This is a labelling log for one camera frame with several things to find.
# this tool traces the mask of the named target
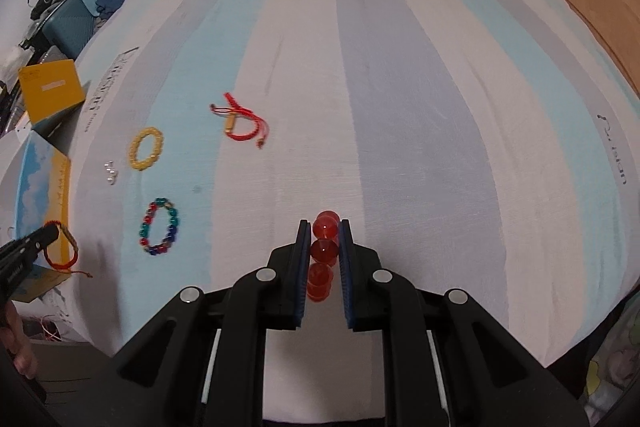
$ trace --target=cardboard box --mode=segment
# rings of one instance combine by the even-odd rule
[[[24,237],[47,221],[68,223],[69,158],[32,131],[24,144],[22,155],[14,157],[14,162],[17,161],[21,162],[21,166],[15,193],[14,237]],[[61,233],[60,238],[49,246],[47,253],[54,263],[64,264],[71,259],[73,249]],[[68,273],[52,269],[41,252],[31,274],[15,291],[12,299],[31,302],[69,276]]]
[[[27,66],[18,72],[24,105],[33,129],[47,136],[78,104],[84,91],[72,60]]]

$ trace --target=silver jewelry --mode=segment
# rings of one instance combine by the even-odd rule
[[[107,174],[109,175],[109,177],[107,178],[107,181],[109,182],[110,185],[114,185],[118,177],[118,171],[113,169],[113,162],[105,163],[104,168],[106,169]]]

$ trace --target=bed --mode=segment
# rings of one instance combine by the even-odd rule
[[[418,287],[466,289],[545,365],[640,277],[640,103],[564,0],[127,0],[77,66],[69,225],[94,278],[50,299],[108,354],[325,208]],[[224,136],[209,105],[226,91],[268,122],[263,149]],[[164,148],[138,172],[146,126]],[[180,229],[152,257],[138,230],[158,197]],[[338,286],[300,331],[270,332],[265,418],[381,417],[382,397],[381,339],[348,332]]]

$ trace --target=red braided cord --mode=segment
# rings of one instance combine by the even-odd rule
[[[52,260],[50,260],[49,253],[47,253],[47,249],[43,248],[42,253],[44,254],[44,258],[47,260],[47,263],[49,263],[49,266],[52,267],[54,270],[57,270],[57,271],[63,271],[63,272],[67,272],[67,273],[84,273],[87,277],[93,278],[93,275],[91,275],[88,272],[83,272],[82,270],[71,270],[70,269],[74,264],[76,264],[78,262],[78,243],[76,243],[76,240],[75,240],[74,236],[71,235],[71,232],[69,232],[69,229],[65,225],[60,223],[60,221],[47,221],[45,223],[45,227],[47,225],[52,225],[52,224],[53,225],[57,225],[59,227],[59,229],[62,230],[62,233],[65,235],[65,237],[67,238],[69,243],[71,243],[71,247],[73,247],[73,249],[74,249],[74,256],[71,259],[71,261],[69,261],[68,263],[65,263],[65,264],[54,263]]]
[[[232,140],[241,142],[245,140],[251,140],[259,134],[260,136],[258,137],[256,145],[258,146],[258,149],[262,149],[264,142],[269,136],[269,125],[266,123],[266,121],[264,121],[264,118],[260,118],[253,111],[242,107],[238,102],[236,102],[236,99],[234,99],[230,92],[225,93],[225,98],[231,107],[216,107],[216,105],[212,103],[210,105],[210,108],[213,113],[220,116],[233,113],[242,116],[247,120],[253,120],[255,123],[255,128],[251,132],[248,132],[246,134],[235,134],[233,132],[227,132],[226,135]]]

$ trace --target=human hand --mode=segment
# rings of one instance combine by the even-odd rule
[[[36,376],[38,360],[31,349],[29,338],[22,331],[22,320],[11,301],[4,307],[4,317],[8,327],[0,327],[0,343],[15,355],[16,371],[31,380]]]

